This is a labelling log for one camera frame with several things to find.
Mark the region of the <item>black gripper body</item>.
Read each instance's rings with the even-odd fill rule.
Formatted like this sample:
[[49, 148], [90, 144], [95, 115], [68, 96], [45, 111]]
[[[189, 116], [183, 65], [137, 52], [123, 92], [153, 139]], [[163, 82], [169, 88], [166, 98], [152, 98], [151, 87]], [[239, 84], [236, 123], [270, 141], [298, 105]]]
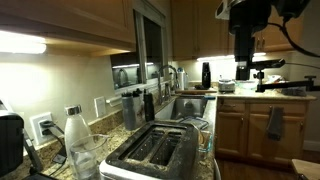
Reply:
[[252, 63], [251, 56], [236, 56], [236, 79], [237, 80], [248, 80], [250, 78], [250, 69]]

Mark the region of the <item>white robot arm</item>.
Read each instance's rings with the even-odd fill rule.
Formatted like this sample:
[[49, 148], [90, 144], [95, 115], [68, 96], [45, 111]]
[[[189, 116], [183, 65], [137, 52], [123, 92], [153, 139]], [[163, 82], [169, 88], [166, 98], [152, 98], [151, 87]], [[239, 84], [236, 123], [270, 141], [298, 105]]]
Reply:
[[283, 18], [280, 31], [294, 49], [299, 49], [290, 38], [285, 25], [291, 18], [298, 18], [309, 2], [310, 0], [221, 0], [215, 11], [215, 18], [227, 20], [228, 31], [235, 37], [237, 80], [250, 78], [255, 43], [253, 35], [269, 25], [272, 7]]

